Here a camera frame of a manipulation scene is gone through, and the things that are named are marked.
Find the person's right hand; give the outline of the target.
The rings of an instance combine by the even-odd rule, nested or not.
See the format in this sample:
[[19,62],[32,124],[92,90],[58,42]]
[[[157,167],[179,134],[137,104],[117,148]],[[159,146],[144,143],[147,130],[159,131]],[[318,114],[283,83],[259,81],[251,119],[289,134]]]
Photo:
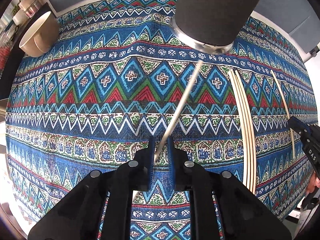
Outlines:
[[319,188],[320,181],[317,177],[310,178],[310,181],[306,187],[306,194],[313,193],[315,188]]

